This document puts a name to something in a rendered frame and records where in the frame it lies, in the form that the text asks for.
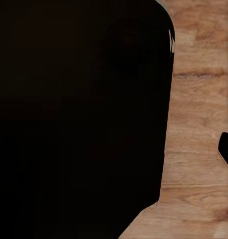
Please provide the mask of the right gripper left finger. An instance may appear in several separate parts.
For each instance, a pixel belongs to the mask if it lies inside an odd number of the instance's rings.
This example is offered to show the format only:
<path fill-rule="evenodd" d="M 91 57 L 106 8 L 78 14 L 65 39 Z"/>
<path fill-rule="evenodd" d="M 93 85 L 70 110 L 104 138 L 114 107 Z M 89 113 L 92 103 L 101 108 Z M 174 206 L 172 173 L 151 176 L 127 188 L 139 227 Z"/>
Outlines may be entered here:
<path fill-rule="evenodd" d="M 0 136 L 0 181 L 19 152 L 19 142 L 15 132 Z"/>

